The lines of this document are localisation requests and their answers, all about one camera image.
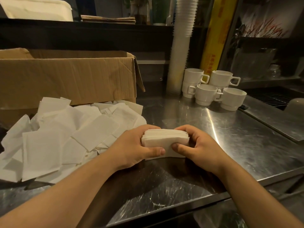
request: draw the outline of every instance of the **stack of plastic cups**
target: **stack of plastic cups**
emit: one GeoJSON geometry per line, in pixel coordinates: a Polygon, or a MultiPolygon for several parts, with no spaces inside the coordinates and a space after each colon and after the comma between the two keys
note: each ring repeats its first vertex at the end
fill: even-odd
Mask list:
{"type": "Polygon", "coordinates": [[[167,93],[179,95],[188,57],[198,0],[177,0],[167,93]]]}

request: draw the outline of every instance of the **drain grate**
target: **drain grate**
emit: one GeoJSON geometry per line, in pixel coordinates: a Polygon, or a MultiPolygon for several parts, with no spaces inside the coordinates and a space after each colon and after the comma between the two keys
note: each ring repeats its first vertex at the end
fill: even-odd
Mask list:
{"type": "Polygon", "coordinates": [[[257,100],[260,100],[268,105],[284,110],[290,102],[291,98],[278,94],[272,91],[247,90],[247,94],[257,100]]]}

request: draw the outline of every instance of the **person's left arm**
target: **person's left arm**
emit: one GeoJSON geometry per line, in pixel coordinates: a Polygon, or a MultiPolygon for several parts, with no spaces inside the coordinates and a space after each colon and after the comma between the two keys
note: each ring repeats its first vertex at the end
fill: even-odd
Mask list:
{"type": "Polygon", "coordinates": [[[161,147],[141,146],[141,137],[148,129],[159,127],[144,125],[124,132],[106,152],[1,217],[0,227],[76,227],[101,186],[114,172],[165,153],[161,147]]]}

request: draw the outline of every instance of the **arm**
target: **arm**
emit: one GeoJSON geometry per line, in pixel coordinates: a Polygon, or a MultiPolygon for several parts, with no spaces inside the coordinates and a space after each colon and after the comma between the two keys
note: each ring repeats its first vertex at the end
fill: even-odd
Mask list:
{"type": "Polygon", "coordinates": [[[163,155],[161,147],[142,147],[144,125],[124,132],[104,153],[83,165],[43,193],[0,218],[0,227],[76,227],[104,182],[117,170],[145,158],[163,155]]]}
{"type": "Polygon", "coordinates": [[[230,158],[208,134],[190,125],[176,129],[187,131],[196,144],[191,148],[176,143],[172,148],[218,176],[250,228],[304,228],[293,214],[230,158]]]}

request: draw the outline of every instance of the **cardboard box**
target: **cardboard box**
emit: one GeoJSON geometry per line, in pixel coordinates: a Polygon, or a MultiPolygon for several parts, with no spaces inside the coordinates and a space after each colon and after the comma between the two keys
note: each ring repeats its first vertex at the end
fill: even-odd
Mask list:
{"type": "Polygon", "coordinates": [[[43,97],[71,105],[113,100],[135,102],[144,92],[136,58],[124,51],[0,50],[0,126],[34,114],[43,97]]]}

